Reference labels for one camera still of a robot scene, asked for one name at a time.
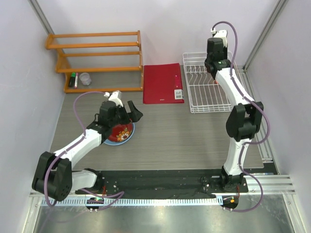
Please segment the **dark red floral plate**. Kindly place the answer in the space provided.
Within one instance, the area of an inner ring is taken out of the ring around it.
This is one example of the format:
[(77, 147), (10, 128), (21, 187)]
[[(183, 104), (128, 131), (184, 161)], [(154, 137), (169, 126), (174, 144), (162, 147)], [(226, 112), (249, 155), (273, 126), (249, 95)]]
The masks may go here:
[(125, 142), (130, 138), (134, 130), (134, 124), (119, 124), (112, 129), (112, 134), (108, 137), (108, 140), (116, 143)]

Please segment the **light blue plate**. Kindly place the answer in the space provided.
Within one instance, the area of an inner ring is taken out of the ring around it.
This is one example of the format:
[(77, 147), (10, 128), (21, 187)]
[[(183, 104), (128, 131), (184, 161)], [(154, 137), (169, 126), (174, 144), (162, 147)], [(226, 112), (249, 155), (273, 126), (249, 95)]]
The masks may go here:
[(135, 132), (135, 124), (117, 125), (112, 129), (112, 134), (104, 141), (104, 144), (118, 146), (131, 139)]

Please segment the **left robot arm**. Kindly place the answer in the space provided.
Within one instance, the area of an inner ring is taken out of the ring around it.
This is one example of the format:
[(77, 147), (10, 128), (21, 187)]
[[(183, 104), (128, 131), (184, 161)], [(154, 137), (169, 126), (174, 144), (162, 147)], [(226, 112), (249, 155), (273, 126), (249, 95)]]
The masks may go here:
[(78, 138), (64, 148), (55, 152), (44, 152), (40, 155), (32, 189), (45, 197), (63, 201), (70, 192), (87, 188), (92, 193), (100, 193), (103, 189), (101, 173), (87, 168), (79, 172), (72, 169), (91, 150), (100, 146), (112, 134), (113, 128), (138, 122), (143, 113), (133, 102), (128, 102), (130, 112), (113, 101), (104, 101), (99, 113)]

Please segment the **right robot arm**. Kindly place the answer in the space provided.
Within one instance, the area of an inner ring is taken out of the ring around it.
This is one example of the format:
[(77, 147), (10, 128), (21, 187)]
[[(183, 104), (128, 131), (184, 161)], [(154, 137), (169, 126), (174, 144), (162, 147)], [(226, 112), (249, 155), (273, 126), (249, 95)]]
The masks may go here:
[(207, 40), (205, 67), (226, 94), (232, 106), (225, 128), (230, 137), (227, 159), (216, 184), (222, 191), (234, 192), (243, 181), (246, 152), (260, 130), (263, 104), (254, 102), (238, 79), (233, 64), (227, 57), (223, 39)]

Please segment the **orange wooden shelf rack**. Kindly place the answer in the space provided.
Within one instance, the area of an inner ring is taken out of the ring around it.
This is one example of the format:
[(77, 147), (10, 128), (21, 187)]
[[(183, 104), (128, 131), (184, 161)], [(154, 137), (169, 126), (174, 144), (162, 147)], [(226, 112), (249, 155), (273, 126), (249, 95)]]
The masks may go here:
[[(47, 50), (57, 53), (56, 73), (65, 75), (65, 93), (88, 91), (134, 92), (143, 90), (141, 33), (49, 34)], [(72, 73), (88, 73), (93, 81), (69, 86)]]

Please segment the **red plastic folder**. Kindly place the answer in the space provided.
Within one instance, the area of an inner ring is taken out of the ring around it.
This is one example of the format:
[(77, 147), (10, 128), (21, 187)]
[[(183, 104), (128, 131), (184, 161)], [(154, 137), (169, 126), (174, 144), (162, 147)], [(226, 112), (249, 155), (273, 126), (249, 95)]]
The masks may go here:
[(143, 103), (184, 103), (179, 63), (144, 66)]

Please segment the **clear plastic cup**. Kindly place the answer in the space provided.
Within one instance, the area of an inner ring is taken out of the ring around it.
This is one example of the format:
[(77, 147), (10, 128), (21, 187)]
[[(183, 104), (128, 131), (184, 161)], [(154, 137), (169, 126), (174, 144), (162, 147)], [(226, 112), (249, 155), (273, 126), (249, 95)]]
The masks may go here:
[(83, 85), (90, 85), (91, 84), (91, 78), (90, 78), (90, 74), (89, 73), (81, 73), (79, 75), (80, 81), (82, 82)]

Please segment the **pink marker pen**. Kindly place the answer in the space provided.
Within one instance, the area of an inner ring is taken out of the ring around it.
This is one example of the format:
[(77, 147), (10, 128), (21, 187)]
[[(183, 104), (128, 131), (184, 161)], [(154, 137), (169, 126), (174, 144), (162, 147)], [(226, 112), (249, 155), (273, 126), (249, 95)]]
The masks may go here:
[(78, 87), (78, 72), (75, 73), (75, 83), (74, 88), (76, 89)]

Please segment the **green marker pen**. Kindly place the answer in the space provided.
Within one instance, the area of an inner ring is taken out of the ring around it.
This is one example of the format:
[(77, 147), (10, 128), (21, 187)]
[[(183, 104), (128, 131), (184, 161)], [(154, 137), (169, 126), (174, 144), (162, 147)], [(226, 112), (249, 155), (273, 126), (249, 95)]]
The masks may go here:
[(68, 87), (74, 87), (74, 85), (75, 85), (75, 77), (76, 77), (76, 73), (75, 72), (71, 73), (70, 78), (69, 78)]

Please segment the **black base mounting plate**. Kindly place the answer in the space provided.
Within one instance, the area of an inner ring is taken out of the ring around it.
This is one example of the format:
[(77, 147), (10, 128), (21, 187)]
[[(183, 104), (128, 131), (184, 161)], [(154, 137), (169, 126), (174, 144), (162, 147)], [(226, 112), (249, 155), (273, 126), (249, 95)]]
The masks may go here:
[(125, 199), (204, 199), (218, 193), (240, 195), (249, 191), (246, 179), (223, 186), (220, 169), (101, 170), (95, 194), (124, 192)]

